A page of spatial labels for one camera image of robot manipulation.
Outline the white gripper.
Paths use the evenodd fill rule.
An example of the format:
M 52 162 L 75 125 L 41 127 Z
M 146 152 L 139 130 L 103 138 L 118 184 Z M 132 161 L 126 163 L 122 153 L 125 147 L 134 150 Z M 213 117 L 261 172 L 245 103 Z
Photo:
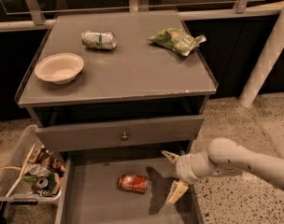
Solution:
M 188 190 L 189 185 L 199 182 L 200 178 L 192 169 L 192 154 L 179 156 L 166 150 L 163 150 L 162 154 L 176 165 L 177 177 L 180 179 L 179 181 L 174 180 L 172 182 L 165 201 L 166 204 L 175 204 Z

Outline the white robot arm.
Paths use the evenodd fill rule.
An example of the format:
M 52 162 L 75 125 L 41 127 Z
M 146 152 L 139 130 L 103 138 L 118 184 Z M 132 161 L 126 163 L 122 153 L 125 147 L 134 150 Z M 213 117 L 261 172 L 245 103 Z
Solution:
M 216 138 L 197 153 L 179 156 L 164 150 L 163 154 L 175 165 L 177 175 L 166 199 L 168 204 L 176 203 L 189 185 L 204 177 L 237 175 L 241 171 L 284 191 L 284 159 L 251 151 L 227 138 Z

